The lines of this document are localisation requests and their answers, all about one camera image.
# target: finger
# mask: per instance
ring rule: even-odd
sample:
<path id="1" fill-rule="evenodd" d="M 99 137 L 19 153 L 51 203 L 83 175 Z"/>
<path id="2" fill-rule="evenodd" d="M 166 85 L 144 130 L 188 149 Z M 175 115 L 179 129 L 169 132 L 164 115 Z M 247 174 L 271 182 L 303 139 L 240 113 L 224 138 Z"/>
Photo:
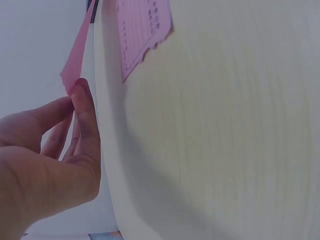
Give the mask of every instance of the finger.
<path id="1" fill-rule="evenodd" d="M 22 213 L 32 216 L 32 222 L 89 202 L 99 193 L 99 176 L 85 167 L 16 146 L 2 147 L 0 153 L 12 192 L 20 196 Z"/>
<path id="2" fill-rule="evenodd" d="M 62 150 L 66 144 L 66 139 L 73 115 L 71 114 L 67 119 L 60 122 L 52 130 L 48 140 L 41 150 L 42 155 L 46 155 L 53 159 L 59 159 Z"/>
<path id="3" fill-rule="evenodd" d="M 100 169 L 100 135 L 95 106 L 87 86 L 77 84 L 71 92 L 71 99 L 80 128 L 78 154 L 87 156 L 89 161 Z"/>
<path id="4" fill-rule="evenodd" d="M 39 108 L 27 111 L 39 125 L 42 134 L 65 120 L 74 111 L 72 100 L 62 97 Z"/>
<path id="5" fill-rule="evenodd" d="M 94 104 L 94 98 L 92 97 L 88 81 L 85 78 L 79 78 L 76 81 L 76 84 L 80 85 L 83 88 L 85 94 L 89 97 L 92 104 Z"/>
<path id="6" fill-rule="evenodd" d="M 70 146 L 68 147 L 67 151 L 65 152 L 62 160 L 65 160 L 65 159 L 72 157 L 74 155 L 76 147 L 79 142 L 79 138 L 80 138 L 80 128 L 79 128 L 77 115 L 75 115 L 71 143 L 70 143 Z"/>

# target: pink paper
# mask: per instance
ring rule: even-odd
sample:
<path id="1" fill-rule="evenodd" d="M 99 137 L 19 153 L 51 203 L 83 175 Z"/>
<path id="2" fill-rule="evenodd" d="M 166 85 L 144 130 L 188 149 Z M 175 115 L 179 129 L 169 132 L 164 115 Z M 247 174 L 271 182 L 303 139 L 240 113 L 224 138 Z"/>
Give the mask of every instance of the pink paper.
<path id="1" fill-rule="evenodd" d="M 122 80 L 172 28 L 169 0 L 117 0 Z"/>
<path id="2" fill-rule="evenodd" d="M 84 59 L 86 41 L 90 26 L 90 20 L 94 11 L 96 0 L 91 2 L 90 8 L 88 9 L 79 33 L 75 39 L 74 45 L 66 61 L 66 64 L 60 73 L 62 83 L 65 87 L 67 94 L 70 94 L 71 89 L 74 87 L 76 81 L 81 76 L 82 63 Z"/>

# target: hand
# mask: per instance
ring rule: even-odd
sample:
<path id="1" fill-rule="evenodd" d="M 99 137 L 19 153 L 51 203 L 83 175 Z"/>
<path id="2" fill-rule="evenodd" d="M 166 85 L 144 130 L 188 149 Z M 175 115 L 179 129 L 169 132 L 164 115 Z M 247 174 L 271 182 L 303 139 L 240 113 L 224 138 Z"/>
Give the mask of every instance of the hand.
<path id="1" fill-rule="evenodd" d="M 32 223 L 98 195 L 100 136 L 87 81 L 70 96 L 0 120 L 0 239 L 19 238 Z M 71 145 L 58 161 L 73 112 Z"/>

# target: pink sticky note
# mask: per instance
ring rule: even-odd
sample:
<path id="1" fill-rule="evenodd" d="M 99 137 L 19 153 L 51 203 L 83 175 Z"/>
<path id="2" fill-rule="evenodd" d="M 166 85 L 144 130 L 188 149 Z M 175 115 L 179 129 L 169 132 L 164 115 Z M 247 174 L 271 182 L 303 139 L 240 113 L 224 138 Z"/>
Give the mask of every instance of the pink sticky note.
<path id="1" fill-rule="evenodd" d="M 94 11 L 96 0 L 91 2 L 90 8 L 88 9 L 79 33 L 75 39 L 74 45 L 66 61 L 66 64 L 60 73 L 62 83 L 65 87 L 67 94 L 70 94 L 71 89 L 74 87 L 76 81 L 81 76 L 82 63 L 84 59 L 86 41 L 90 26 L 90 20 Z"/>
<path id="2" fill-rule="evenodd" d="M 117 0 L 122 80 L 172 28 L 169 0 Z"/>

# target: pink card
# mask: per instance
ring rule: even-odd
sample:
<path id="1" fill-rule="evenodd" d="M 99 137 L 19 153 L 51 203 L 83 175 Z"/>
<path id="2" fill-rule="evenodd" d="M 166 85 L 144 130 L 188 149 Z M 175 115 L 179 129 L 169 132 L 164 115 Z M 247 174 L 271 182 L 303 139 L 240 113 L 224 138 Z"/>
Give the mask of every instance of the pink card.
<path id="1" fill-rule="evenodd" d="M 66 64 L 60 73 L 62 83 L 65 87 L 67 94 L 70 94 L 71 89 L 74 87 L 76 81 L 81 76 L 82 63 L 85 54 L 86 41 L 91 21 L 91 16 L 94 11 L 96 0 L 91 2 L 90 8 L 88 9 L 80 31 L 75 39 L 74 45 L 71 49 L 70 55 Z"/>
<path id="2" fill-rule="evenodd" d="M 172 28 L 169 0 L 117 0 L 122 80 Z"/>

